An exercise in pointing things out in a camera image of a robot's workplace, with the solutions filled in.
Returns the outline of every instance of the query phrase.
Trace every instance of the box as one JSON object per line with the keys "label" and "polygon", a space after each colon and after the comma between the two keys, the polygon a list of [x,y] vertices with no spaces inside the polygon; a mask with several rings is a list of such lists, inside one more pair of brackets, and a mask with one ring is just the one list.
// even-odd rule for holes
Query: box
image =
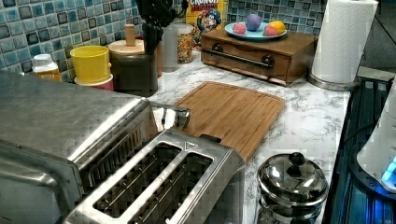
{"label": "box", "polygon": [[201,36],[212,30],[223,29],[226,23],[228,0],[190,0],[186,23],[194,27],[193,47],[201,49]]}
{"label": "box", "polygon": [[314,35],[288,31],[275,39],[252,42],[214,30],[202,35],[201,59],[205,64],[289,86],[312,66],[317,41]]}

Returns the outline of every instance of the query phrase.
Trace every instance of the blue tile backsplash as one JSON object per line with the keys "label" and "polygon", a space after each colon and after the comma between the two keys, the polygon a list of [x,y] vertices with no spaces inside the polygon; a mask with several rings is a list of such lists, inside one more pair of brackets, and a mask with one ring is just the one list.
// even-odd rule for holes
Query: blue tile backsplash
{"label": "blue tile backsplash", "polygon": [[50,53],[69,81],[70,51],[123,39],[125,23],[141,34],[134,0],[0,0],[0,69],[32,74],[32,58]]}
{"label": "blue tile backsplash", "polygon": [[[226,22],[256,13],[288,30],[318,35],[327,0],[230,0]],[[50,53],[63,81],[75,76],[70,51],[123,39],[141,19],[135,0],[0,0],[0,69],[32,74],[32,58]]]}
{"label": "blue tile backsplash", "polygon": [[283,21],[288,30],[318,35],[327,0],[230,0],[227,22],[245,21],[251,13],[262,21]]}

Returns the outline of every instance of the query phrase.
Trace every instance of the purple egg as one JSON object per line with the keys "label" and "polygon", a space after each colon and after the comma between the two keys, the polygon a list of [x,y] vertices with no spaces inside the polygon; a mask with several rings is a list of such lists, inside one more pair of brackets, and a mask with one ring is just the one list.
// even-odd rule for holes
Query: purple egg
{"label": "purple egg", "polygon": [[262,24],[262,18],[257,14],[250,14],[247,17],[247,29],[249,31],[256,31]]}

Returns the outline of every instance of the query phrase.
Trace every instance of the kitchen counter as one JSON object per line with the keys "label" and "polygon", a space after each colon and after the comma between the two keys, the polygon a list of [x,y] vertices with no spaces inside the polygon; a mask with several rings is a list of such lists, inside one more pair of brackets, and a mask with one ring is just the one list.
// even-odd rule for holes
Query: kitchen counter
{"label": "kitchen counter", "polygon": [[163,73],[158,80],[158,91],[149,99],[172,105],[208,80],[266,92],[286,100],[275,125],[247,162],[244,224],[253,223],[257,213],[257,169],[275,154],[303,153],[323,170],[331,183],[349,92],[326,91],[308,83],[303,77],[288,87],[282,87],[205,65],[200,60],[200,53],[195,51],[192,63],[182,64],[176,72]]}

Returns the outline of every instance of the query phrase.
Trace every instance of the wooden cutting board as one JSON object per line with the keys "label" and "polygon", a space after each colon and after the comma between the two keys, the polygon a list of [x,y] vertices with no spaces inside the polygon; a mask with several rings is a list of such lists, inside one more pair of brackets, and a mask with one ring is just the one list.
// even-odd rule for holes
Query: wooden cutting board
{"label": "wooden cutting board", "polygon": [[249,160],[282,111],[285,100],[264,92],[207,81],[176,105],[191,111],[183,132],[208,134]]}

